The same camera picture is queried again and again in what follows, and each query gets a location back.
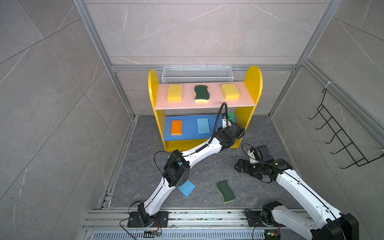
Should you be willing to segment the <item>bright green sponge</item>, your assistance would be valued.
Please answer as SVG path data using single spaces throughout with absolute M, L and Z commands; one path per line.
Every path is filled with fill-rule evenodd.
M 230 112 L 230 113 L 228 113 L 228 116 L 229 116 L 231 122 L 234 123 L 235 122 L 235 113 Z

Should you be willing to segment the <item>blue sponge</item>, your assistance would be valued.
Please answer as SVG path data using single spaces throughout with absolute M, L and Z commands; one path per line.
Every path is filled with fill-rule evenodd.
M 198 118 L 196 121 L 199 134 L 209 134 L 211 132 L 208 118 Z
M 185 197 L 188 197 L 196 186 L 190 181 L 187 180 L 182 186 L 178 187 L 178 190 L 183 193 Z

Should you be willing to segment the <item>yellow sponge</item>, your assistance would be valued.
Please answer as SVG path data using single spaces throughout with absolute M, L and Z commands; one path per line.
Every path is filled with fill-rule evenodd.
M 183 98 L 183 85 L 170 84 L 168 88 L 167 100 L 168 102 L 181 102 Z
M 236 84 L 222 84 L 221 89 L 226 101 L 238 100 L 240 97 Z

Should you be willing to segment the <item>dark green sponge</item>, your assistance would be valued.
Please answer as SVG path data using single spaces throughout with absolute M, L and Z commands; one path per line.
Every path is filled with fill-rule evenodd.
M 210 94 L 208 91 L 208 86 L 197 85 L 194 88 L 195 90 L 195 102 L 196 103 L 208 103 L 210 99 Z
M 229 203 L 236 199 L 235 194 L 230 188 L 227 180 L 217 182 L 217 190 L 223 198 L 223 203 Z

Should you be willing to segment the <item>orange sponge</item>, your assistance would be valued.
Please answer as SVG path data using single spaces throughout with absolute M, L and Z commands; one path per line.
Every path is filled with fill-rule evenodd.
M 171 121 L 171 135 L 172 136 L 181 136 L 183 134 L 183 121 L 182 120 L 172 120 Z

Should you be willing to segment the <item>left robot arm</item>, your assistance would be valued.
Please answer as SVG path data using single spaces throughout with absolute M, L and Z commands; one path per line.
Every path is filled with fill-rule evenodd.
M 230 127 L 225 127 L 201 145 L 180 152 L 175 150 L 170 153 L 162 173 L 162 180 L 153 194 L 138 206 L 138 215 L 141 225 L 150 226 L 156 218 L 162 204 L 170 193 L 182 186 L 189 178 L 190 169 L 205 158 L 232 147 L 236 140 L 243 137 L 245 128 L 237 122 Z

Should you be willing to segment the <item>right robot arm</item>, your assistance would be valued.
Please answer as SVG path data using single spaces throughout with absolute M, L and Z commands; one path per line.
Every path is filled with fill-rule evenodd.
M 252 147 L 247 160 L 239 159 L 234 169 L 261 181 L 264 176 L 288 191 L 306 210 L 308 217 L 289 210 L 277 201 L 263 206 L 258 218 L 251 210 L 245 215 L 267 227 L 285 226 L 307 240 L 357 240 L 359 222 L 352 214 L 343 214 L 317 194 L 283 159 L 275 160 L 265 145 Z

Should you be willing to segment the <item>yellow shelf with coloured boards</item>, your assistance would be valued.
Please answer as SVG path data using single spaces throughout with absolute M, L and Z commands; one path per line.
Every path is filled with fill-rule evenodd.
M 220 126 L 216 118 L 221 117 L 219 109 L 225 110 L 222 103 L 227 104 L 227 109 L 235 108 L 235 120 L 243 128 L 247 129 L 257 104 L 261 98 L 263 90 L 263 76 L 259 67 L 252 66 L 246 73 L 243 82 L 234 82 L 236 84 L 240 97 L 238 100 L 226 101 L 221 85 L 223 83 L 184 83 L 183 98 L 181 102 L 168 102 L 167 94 L 169 84 L 160 84 L 157 72 L 149 71 L 148 77 L 149 95 L 154 110 L 154 115 L 158 124 L 162 142 L 167 152 L 174 150 L 186 151 L 207 141 L 213 133 L 213 130 Z M 195 102 L 195 86 L 208 86 L 210 99 L 208 103 Z M 195 115 L 167 116 L 167 110 L 212 110 L 215 114 L 204 115 L 201 113 Z M 199 134 L 197 128 L 198 118 L 208 118 L 211 132 L 209 134 Z M 183 134 L 181 136 L 171 135 L 171 121 L 183 121 Z

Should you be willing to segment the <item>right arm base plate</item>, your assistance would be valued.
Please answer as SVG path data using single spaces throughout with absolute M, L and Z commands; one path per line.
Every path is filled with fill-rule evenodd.
M 244 214 L 247 218 L 249 227 L 268 227 L 262 218 L 262 211 L 245 209 Z

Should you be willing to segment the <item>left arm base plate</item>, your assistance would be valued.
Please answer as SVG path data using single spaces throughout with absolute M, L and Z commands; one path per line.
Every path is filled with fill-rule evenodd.
M 160 211 L 154 216 L 149 216 L 146 212 L 132 212 L 128 219 L 128 228 L 166 228 L 169 221 L 169 212 Z

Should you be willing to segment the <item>aluminium mounting rail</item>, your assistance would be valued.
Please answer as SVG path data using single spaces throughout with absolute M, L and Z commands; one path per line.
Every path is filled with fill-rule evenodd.
M 304 209 L 289 209 L 304 217 Z M 128 228 L 126 209 L 90 210 L 81 223 L 86 240 L 278 240 L 288 227 L 249 227 L 243 209 L 166 209 L 166 228 Z

